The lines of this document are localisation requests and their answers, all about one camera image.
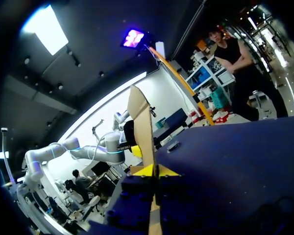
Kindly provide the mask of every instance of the black tank top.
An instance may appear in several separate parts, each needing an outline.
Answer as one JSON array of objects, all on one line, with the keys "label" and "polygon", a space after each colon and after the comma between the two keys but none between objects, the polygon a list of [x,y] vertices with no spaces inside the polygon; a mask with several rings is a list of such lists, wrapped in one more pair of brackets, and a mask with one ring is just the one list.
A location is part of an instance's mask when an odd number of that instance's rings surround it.
[{"label": "black tank top", "polygon": [[[215,51],[215,56],[221,59],[229,61],[231,64],[234,64],[241,56],[239,42],[235,38],[230,38],[226,40],[227,47],[221,48],[217,47]],[[260,75],[260,72],[254,64],[247,67],[241,68],[233,74],[236,78],[236,81],[244,81],[247,77],[256,77]]]},{"label": "black tank top", "polygon": [[234,64],[241,56],[238,40],[230,38],[226,40],[227,47],[217,47],[215,56]]}]

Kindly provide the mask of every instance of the computer monitor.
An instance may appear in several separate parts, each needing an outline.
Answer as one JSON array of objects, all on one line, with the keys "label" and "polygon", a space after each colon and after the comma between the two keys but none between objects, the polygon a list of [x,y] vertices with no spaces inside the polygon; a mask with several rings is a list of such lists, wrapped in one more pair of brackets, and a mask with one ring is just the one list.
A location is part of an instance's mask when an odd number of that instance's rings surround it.
[{"label": "computer monitor", "polygon": [[97,176],[100,176],[103,173],[107,172],[109,169],[110,169],[110,166],[107,163],[99,162],[92,168],[92,171]]}]

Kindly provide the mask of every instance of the purple light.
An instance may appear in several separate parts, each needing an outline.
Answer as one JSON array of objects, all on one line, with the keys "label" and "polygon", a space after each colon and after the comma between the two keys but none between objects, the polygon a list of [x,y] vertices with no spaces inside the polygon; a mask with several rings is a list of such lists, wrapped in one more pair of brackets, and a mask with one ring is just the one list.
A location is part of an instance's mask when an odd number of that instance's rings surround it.
[{"label": "purple light", "polygon": [[125,42],[123,43],[123,46],[135,48],[137,44],[142,40],[143,37],[144,37],[143,33],[132,29],[131,31],[129,31],[125,39]]}]

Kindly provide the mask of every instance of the ceiling beam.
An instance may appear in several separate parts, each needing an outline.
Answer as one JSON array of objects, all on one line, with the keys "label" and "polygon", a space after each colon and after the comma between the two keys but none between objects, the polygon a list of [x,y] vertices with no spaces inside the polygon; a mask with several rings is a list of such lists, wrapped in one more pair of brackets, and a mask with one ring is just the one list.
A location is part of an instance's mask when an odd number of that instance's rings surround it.
[{"label": "ceiling beam", "polygon": [[45,91],[39,90],[39,86],[31,86],[25,84],[19,79],[8,75],[5,79],[4,87],[30,100],[47,105],[59,111],[74,115],[77,112],[76,105],[69,104],[53,94],[47,94]]}]

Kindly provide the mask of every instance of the yellow tape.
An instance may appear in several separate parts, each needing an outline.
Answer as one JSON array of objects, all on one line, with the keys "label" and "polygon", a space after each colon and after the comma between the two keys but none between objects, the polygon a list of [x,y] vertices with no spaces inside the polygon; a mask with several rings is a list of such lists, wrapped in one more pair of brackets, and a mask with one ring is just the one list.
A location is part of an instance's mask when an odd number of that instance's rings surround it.
[{"label": "yellow tape", "polygon": [[139,157],[139,158],[143,157],[142,151],[138,145],[131,147],[131,149],[132,149],[132,154],[135,157]]}]

